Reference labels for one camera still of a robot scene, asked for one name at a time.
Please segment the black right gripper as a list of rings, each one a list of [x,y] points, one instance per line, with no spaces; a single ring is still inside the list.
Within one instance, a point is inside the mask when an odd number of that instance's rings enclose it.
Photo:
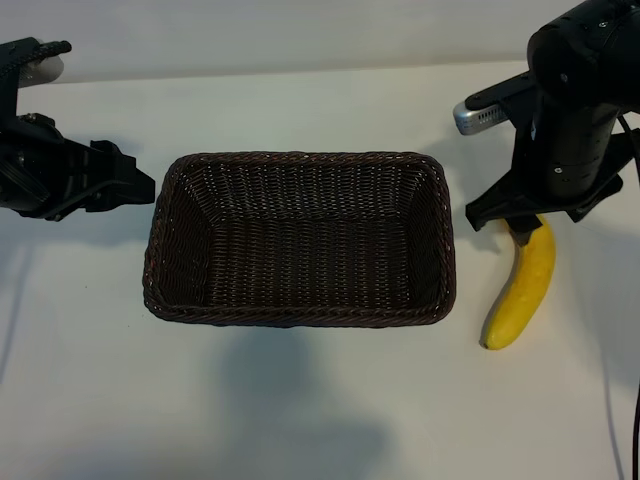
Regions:
[[[465,214],[474,230],[492,220],[507,222],[518,246],[526,246],[542,226],[541,214],[564,212],[578,223],[599,203],[618,193],[620,166],[543,166],[512,168],[476,200]]]

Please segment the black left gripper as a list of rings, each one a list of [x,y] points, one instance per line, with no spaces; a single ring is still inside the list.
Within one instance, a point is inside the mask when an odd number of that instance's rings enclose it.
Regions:
[[[136,159],[108,140],[92,140],[99,165],[112,180],[92,197],[93,210],[155,201],[155,181],[136,172]],[[25,218],[61,220],[82,206],[73,197],[74,147],[57,130],[53,119],[38,113],[1,119],[1,206]]]

